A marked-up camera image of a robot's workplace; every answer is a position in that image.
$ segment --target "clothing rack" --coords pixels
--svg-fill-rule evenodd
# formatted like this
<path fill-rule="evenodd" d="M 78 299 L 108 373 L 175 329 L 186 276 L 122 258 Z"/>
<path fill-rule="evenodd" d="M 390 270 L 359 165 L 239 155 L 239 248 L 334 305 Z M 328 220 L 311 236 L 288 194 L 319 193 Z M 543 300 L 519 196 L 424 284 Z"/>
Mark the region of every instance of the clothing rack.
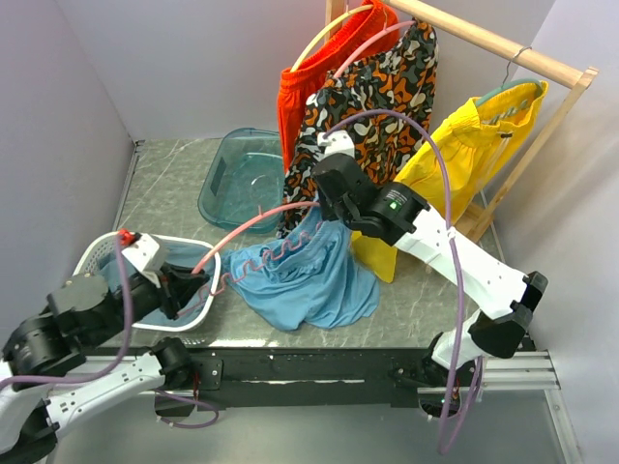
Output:
<path fill-rule="evenodd" d="M 326 1 L 326 21 L 329 23 L 344 13 L 346 0 Z M 550 120 L 542 127 L 538 136 L 524 155 L 522 155 L 520 161 L 514 166 L 494 197 L 487 203 L 487 206 L 483 208 L 471 203 L 457 222 L 457 229 L 473 242 L 477 242 L 492 223 L 496 207 L 559 127 L 583 92 L 591 85 L 593 79 L 598 75 L 598 70 L 589 67 L 583 72 L 531 48 L 522 50 L 524 46 L 519 43 L 505 39 L 482 27 L 471 24 L 464 19 L 445 13 L 418 0 L 382 0 L 382 2 L 570 89 L 567 97 L 556 109 Z"/>

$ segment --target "blue cloth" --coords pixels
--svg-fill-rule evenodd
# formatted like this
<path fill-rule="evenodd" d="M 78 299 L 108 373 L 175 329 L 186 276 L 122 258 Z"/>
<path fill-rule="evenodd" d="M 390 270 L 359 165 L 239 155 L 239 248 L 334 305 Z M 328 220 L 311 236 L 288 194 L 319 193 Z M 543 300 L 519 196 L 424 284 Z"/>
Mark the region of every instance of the blue cloth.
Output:
<path fill-rule="evenodd" d="M 295 247 L 305 232 L 299 248 L 287 247 L 277 261 L 268 259 L 260 271 L 249 270 L 245 279 L 231 284 L 248 305 L 282 331 L 298 329 L 303 321 L 323 329 L 345 326 L 370 316 L 378 306 L 378 282 L 350 253 L 350 230 L 340 221 L 325 221 L 316 231 L 320 220 L 320 209 L 312 208 L 287 237 Z M 277 257 L 283 242 L 229 251 L 222 257 L 223 269 L 238 278 L 248 259 L 259 265 L 269 250 Z"/>
<path fill-rule="evenodd" d="M 173 264 L 175 266 L 184 266 L 186 268 L 193 268 L 208 251 L 209 248 L 197 245 L 197 244 L 180 244 L 178 242 L 166 242 L 163 241 L 165 247 L 168 249 L 167 258 L 165 262 L 168 264 Z M 124 258 L 125 265 L 127 266 L 127 273 L 129 276 L 135 274 L 135 268 L 132 264 L 127 261 L 127 258 Z M 107 280 L 107 286 L 111 291 L 115 291 L 120 285 L 120 277 L 118 275 L 118 265 L 116 264 L 116 256 L 112 253 L 109 254 L 102 259 L 99 260 L 99 272 L 97 274 L 102 275 Z M 215 259 L 209 261 L 204 271 L 207 276 L 213 275 L 215 271 Z M 208 285 L 210 287 L 212 280 L 209 280 Z M 197 305 L 199 302 L 199 296 L 196 293 L 193 295 L 193 298 L 185 307 L 192 307 Z M 163 327 L 183 327 L 193 321 L 202 311 L 204 304 L 197 305 L 194 309 L 179 316 L 178 319 L 168 319 L 165 314 L 161 311 L 156 310 L 152 311 L 150 314 L 147 314 L 142 318 L 140 322 L 141 324 L 149 324 L 152 326 L 163 326 Z"/>

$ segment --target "clothes hanger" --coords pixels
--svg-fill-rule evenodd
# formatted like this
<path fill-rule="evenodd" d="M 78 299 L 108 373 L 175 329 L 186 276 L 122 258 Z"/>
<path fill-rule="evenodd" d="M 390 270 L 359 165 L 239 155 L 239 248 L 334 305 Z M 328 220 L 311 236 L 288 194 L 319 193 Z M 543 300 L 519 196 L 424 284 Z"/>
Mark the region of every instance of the clothes hanger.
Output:
<path fill-rule="evenodd" d="M 496 89 L 494 89 L 491 92 L 488 92 L 483 97 L 478 98 L 475 101 L 475 106 L 479 107 L 479 106 L 483 105 L 485 102 L 487 102 L 488 100 L 492 99 L 493 97 L 496 97 L 500 93 L 505 92 L 506 90 L 511 89 L 513 87 L 516 87 L 517 85 L 520 85 L 520 84 L 535 84 L 535 85 L 537 85 L 538 86 L 538 91 L 536 93 L 535 98 L 539 97 L 544 92 L 544 88 L 542 87 L 542 83 L 538 79 L 526 78 L 526 79 L 516 79 L 516 80 L 512 80 L 510 82 L 507 82 L 507 78 L 510 76 L 510 65 L 514 62 L 514 60 L 518 56 L 520 56 L 520 53 L 522 53 L 524 50 L 531 50 L 531 49 L 533 49 L 533 47 L 530 46 L 530 45 L 524 46 L 523 48 L 521 48 L 518 51 L 518 53 L 516 55 L 514 55 L 514 57 L 507 64 L 507 68 L 505 69 L 505 77 L 503 78 L 503 82 L 501 83 L 501 86 L 497 87 Z"/>
<path fill-rule="evenodd" d="M 359 48 L 353 51 L 352 54 L 348 58 L 346 58 L 346 61 L 344 61 L 341 64 L 341 66 L 338 68 L 336 73 L 333 74 L 333 79 L 337 79 L 338 77 L 340 77 L 342 73 L 344 72 L 344 70 L 348 68 L 350 63 L 355 61 L 364 52 L 364 50 L 368 48 L 370 45 L 372 45 L 374 42 L 378 41 L 379 39 L 382 39 L 387 34 L 391 34 L 392 32 L 397 31 L 397 29 L 400 29 L 402 27 L 410 27 L 414 24 L 415 24 L 415 21 L 404 21 L 404 22 L 399 22 L 398 24 L 394 24 L 393 26 L 387 27 L 387 14 L 385 13 L 385 27 L 383 27 L 383 30 L 380 31 L 378 34 L 375 34 L 369 39 L 367 39 L 365 42 L 363 42 L 359 46 Z"/>
<path fill-rule="evenodd" d="M 341 22 L 347 20 L 349 17 L 351 17 L 352 15 L 355 15 L 356 13 L 360 13 L 360 12 L 364 12 L 366 10 L 370 10 L 374 8 L 373 5 L 365 5 L 363 7 L 359 7 L 359 8 L 355 8 L 353 10 L 348 11 L 348 3 L 346 2 L 346 12 L 340 16 L 338 16 L 337 18 L 335 18 L 333 21 L 331 21 L 329 24 L 327 24 L 324 29 L 322 31 L 320 31 L 316 37 L 314 37 L 311 42 L 308 44 L 308 46 L 306 46 L 306 49 L 303 50 L 303 52 L 301 53 L 301 56 L 299 56 L 299 58 L 297 58 L 297 61 L 294 62 L 294 65 L 292 65 L 292 68 L 290 68 L 290 72 L 294 73 L 295 71 L 297 71 L 299 69 L 299 67 L 301 66 L 301 63 L 303 63 L 303 60 L 305 60 L 307 58 L 307 56 L 310 54 L 310 52 L 313 50 L 313 48 L 322 40 L 322 38 L 327 35 L 327 33 L 329 31 L 331 31 L 334 27 L 336 27 L 338 24 L 340 24 Z"/>

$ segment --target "green hanger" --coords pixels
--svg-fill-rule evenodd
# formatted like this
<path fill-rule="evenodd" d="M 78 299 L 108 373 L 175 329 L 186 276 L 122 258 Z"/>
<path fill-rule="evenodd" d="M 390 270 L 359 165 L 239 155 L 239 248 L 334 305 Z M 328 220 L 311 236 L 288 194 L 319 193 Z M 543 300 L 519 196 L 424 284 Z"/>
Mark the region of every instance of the green hanger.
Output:
<path fill-rule="evenodd" d="M 508 89 L 511 89 L 513 87 L 516 87 L 517 85 L 520 84 L 535 84 L 538 86 L 538 92 L 535 96 L 535 98 L 539 97 L 543 92 L 544 92 L 544 88 L 542 87 L 542 83 L 537 80 L 537 79 L 516 79 L 513 80 L 511 82 L 506 83 L 507 78 L 510 76 L 510 65 L 514 62 L 514 60 L 520 56 L 520 53 L 522 53 L 524 50 L 529 50 L 531 49 L 531 46 L 524 46 L 523 48 L 521 48 L 518 53 L 516 55 L 514 55 L 514 58 L 512 58 L 508 64 L 507 64 L 507 68 L 505 70 L 505 78 L 503 79 L 503 83 L 501 84 L 500 87 L 494 89 L 491 92 L 488 92 L 487 94 L 485 94 L 483 97 L 480 97 L 479 99 L 477 99 L 477 101 L 475 101 L 475 106 L 479 107 L 481 105 L 483 105 L 485 102 L 487 102 L 488 100 L 490 100 L 493 97 L 496 97 L 497 95 L 499 95 L 502 92 L 505 92 Z"/>

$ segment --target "marble tabletop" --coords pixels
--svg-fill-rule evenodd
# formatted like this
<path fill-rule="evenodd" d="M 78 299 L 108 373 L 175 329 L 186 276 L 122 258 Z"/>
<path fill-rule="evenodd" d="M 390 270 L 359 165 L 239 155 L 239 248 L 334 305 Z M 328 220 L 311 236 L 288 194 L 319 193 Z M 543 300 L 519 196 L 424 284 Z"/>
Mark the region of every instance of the marble tabletop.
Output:
<path fill-rule="evenodd" d="M 135 167 L 120 226 L 131 230 L 202 240 L 215 244 L 225 231 L 198 212 L 197 197 L 220 139 L 153 140 L 138 147 Z M 272 236 L 244 234 L 232 247 L 246 247 Z M 480 245 L 498 258 L 488 229 Z M 371 317 L 331 330 L 309 324 L 281 332 L 257 315 L 234 290 L 215 297 L 208 315 L 195 329 L 176 333 L 187 346 L 215 347 L 426 347 L 436 334 L 455 323 L 455 286 L 414 257 L 400 253 L 396 279 L 380 283 L 380 305 Z M 467 300 L 467 312 L 476 307 Z M 169 333 L 134 330 L 133 346 L 152 345 Z M 115 337 L 106 346 L 118 346 Z"/>

